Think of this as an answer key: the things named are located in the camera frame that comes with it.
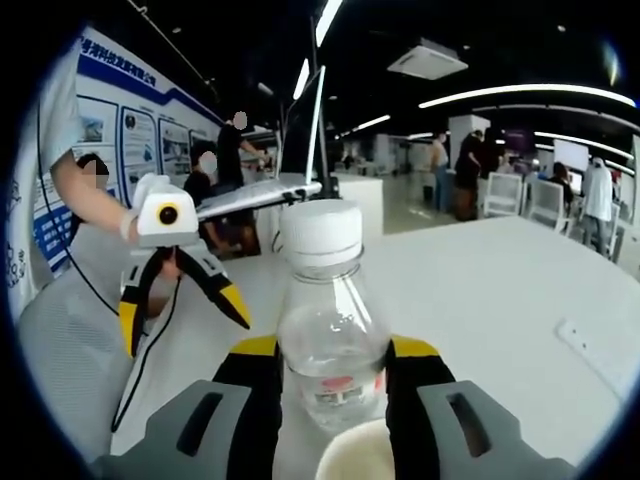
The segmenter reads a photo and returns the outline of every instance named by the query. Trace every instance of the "plastic water bottle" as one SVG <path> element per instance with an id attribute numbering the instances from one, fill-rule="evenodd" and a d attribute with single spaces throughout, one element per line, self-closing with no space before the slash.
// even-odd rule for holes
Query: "plastic water bottle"
<path id="1" fill-rule="evenodd" d="M 280 220 L 291 278 L 278 339 L 302 405 L 324 430 L 370 420 L 385 392 L 389 331 L 362 278 L 362 213 L 316 200 Z"/>

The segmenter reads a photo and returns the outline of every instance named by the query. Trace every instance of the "camera lens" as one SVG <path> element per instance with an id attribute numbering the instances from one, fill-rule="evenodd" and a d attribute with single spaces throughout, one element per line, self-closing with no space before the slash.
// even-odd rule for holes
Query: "camera lens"
<path id="1" fill-rule="evenodd" d="M 175 207 L 163 207 L 158 216 L 163 225 L 173 225 L 178 220 L 178 210 Z"/>

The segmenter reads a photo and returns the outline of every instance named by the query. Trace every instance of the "black ceiling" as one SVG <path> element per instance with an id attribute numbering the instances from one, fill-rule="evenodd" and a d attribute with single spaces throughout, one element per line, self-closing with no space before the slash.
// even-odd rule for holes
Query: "black ceiling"
<path id="1" fill-rule="evenodd" d="M 169 48 L 126 0 L 115 0 L 97 28 L 133 50 L 214 109 L 244 108 L 250 120 L 277 116 L 290 102 L 303 59 L 310 51 L 309 16 L 316 21 L 326 0 L 136 0 L 215 93 Z M 640 42 L 628 3 L 606 8 L 575 0 L 513 2 L 344 0 L 319 51 L 327 66 L 325 120 L 338 132 L 389 114 L 367 130 L 406 135 L 446 126 L 451 115 L 500 104 L 579 107 L 640 124 L 638 110 L 575 94 L 506 94 L 420 110 L 421 102 L 484 87 L 568 83 L 612 90 L 640 101 Z M 560 32 L 558 25 L 566 28 Z M 179 33 L 172 33 L 179 27 Z M 436 81 L 387 71 L 420 38 L 455 50 L 469 64 Z M 622 75 L 611 86 L 605 45 L 618 55 Z M 260 94 L 261 82 L 277 100 Z M 508 109 L 482 112 L 503 127 L 526 127 L 582 136 L 630 150 L 628 127 L 584 114 Z"/>

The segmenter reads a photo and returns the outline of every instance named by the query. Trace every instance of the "led strip light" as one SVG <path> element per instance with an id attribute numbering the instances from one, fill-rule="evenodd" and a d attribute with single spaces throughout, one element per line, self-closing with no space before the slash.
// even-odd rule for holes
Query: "led strip light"
<path id="1" fill-rule="evenodd" d="M 609 92 L 607 90 L 601 90 L 593 87 L 583 87 L 580 85 L 559 85 L 555 83 L 531 83 L 524 85 L 507 85 L 504 87 L 491 87 L 482 88 L 480 90 L 472 90 L 470 92 L 457 93 L 455 95 L 449 95 L 447 97 L 437 98 L 435 100 L 429 100 L 428 102 L 418 105 L 419 108 L 435 107 L 436 105 L 443 105 L 445 103 L 456 102 L 458 100 L 465 100 L 467 98 L 482 97 L 485 95 L 495 95 L 499 93 L 517 93 L 517 92 L 567 92 L 567 93 L 583 93 L 586 95 L 595 95 L 598 97 L 608 98 L 616 102 L 624 103 L 630 107 L 636 107 L 634 102 L 629 97 L 620 95 L 618 93 Z"/>

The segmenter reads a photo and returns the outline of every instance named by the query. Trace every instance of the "laptop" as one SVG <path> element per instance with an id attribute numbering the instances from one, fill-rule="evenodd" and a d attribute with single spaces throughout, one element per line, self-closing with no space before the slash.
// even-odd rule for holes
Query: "laptop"
<path id="1" fill-rule="evenodd" d="M 312 175 L 325 70 L 324 66 L 320 68 L 307 83 L 300 98 L 287 110 L 275 178 L 203 200 L 196 210 L 198 220 L 304 200 L 320 192 L 322 185 L 312 181 Z"/>

